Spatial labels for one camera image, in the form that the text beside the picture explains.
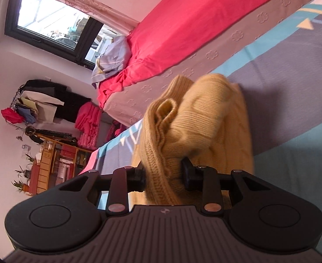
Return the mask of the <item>tan cable-knit cardigan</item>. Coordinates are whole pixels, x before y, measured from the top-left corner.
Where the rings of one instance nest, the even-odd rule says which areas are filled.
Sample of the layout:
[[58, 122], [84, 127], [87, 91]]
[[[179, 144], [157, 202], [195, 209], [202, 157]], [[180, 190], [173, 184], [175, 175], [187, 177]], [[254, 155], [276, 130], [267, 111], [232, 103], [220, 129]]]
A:
[[146, 189], [131, 193], [132, 205], [200, 206], [201, 194], [182, 183], [184, 158], [219, 173], [254, 171], [245, 99], [221, 74], [197, 81], [179, 75], [149, 105], [132, 157], [146, 170]]

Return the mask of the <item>hanging clothes on rack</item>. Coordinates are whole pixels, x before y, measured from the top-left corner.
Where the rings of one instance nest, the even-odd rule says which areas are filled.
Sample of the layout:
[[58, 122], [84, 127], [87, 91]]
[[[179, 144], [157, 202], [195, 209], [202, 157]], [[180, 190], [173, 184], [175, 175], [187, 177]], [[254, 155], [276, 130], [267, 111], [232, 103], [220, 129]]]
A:
[[66, 85], [33, 79], [20, 86], [16, 101], [33, 110], [42, 122], [63, 119], [74, 123], [79, 109], [91, 99], [74, 93]]

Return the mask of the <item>light blue crumpled clothes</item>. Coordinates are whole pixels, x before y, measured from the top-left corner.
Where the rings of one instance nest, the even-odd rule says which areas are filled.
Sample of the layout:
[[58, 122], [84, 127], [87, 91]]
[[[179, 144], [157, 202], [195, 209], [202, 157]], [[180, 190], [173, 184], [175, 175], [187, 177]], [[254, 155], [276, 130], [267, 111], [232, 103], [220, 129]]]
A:
[[126, 36], [117, 36], [96, 59], [91, 75], [91, 84], [97, 88], [98, 83], [113, 77], [127, 67], [132, 56]]

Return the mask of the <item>pink fleece blanket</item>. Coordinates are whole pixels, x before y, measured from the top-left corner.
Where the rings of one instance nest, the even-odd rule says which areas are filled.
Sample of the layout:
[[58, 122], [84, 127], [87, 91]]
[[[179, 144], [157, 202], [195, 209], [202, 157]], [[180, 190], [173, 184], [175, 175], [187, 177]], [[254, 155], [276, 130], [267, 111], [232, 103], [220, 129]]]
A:
[[97, 149], [94, 152], [92, 152], [87, 165], [85, 166], [85, 168], [83, 168], [83, 170], [79, 174], [86, 173], [89, 170], [95, 170], [98, 159], [99, 159], [99, 150]]

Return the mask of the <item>stack of pink towels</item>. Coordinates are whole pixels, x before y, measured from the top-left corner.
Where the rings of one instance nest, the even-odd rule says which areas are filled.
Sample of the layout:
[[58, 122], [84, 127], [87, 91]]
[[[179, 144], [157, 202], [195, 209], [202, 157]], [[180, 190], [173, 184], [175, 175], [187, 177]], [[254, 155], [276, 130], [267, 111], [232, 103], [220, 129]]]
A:
[[75, 121], [75, 128], [80, 131], [78, 146], [95, 150], [99, 134], [102, 111], [93, 102], [88, 102], [79, 109]]

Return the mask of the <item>wooden bookshelf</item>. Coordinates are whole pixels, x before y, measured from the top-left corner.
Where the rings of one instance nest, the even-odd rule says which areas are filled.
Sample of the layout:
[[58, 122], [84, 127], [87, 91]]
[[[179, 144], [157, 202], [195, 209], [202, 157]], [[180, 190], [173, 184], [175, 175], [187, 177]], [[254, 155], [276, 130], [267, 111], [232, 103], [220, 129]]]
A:
[[38, 135], [40, 160], [31, 168], [31, 178], [26, 187], [29, 195], [40, 194], [79, 175], [86, 167], [92, 150], [79, 148], [54, 138]]

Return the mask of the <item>red hat on rack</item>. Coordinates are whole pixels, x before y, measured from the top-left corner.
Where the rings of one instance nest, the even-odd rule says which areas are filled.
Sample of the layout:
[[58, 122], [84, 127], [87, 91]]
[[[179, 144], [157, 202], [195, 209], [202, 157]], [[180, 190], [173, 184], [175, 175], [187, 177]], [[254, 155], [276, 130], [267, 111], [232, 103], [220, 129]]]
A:
[[14, 111], [12, 108], [8, 107], [1, 110], [2, 117], [11, 124], [20, 124], [24, 122], [24, 117]]

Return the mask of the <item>blue grey patterned bedsheet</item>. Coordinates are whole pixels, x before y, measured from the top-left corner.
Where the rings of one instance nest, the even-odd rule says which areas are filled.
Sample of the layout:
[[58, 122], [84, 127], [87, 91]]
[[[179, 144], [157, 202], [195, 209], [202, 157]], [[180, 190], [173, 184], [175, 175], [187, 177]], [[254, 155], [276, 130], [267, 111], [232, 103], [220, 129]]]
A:
[[[254, 173], [322, 211], [322, 0], [312, 0], [214, 70], [239, 85]], [[322, 254], [322, 237], [318, 243]]]

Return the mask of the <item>pink curtain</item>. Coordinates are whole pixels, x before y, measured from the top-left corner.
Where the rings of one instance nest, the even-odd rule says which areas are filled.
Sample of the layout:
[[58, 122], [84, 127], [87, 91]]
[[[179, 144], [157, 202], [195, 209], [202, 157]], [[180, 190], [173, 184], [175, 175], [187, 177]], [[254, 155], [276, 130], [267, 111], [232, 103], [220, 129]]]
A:
[[112, 9], [111, 7], [97, 0], [56, 0], [70, 7], [79, 10], [95, 20], [108, 25], [121, 34], [129, 35], [138, 21], [126, 16], [125, 14]]

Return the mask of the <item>dark framed window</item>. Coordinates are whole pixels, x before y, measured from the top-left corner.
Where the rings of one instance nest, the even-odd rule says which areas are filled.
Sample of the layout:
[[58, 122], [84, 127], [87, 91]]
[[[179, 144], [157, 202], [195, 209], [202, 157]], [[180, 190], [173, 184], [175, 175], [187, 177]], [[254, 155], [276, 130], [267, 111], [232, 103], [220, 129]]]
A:
[[56, 0], [9, 0], [5, 35], [93, 69], [122, 33]]

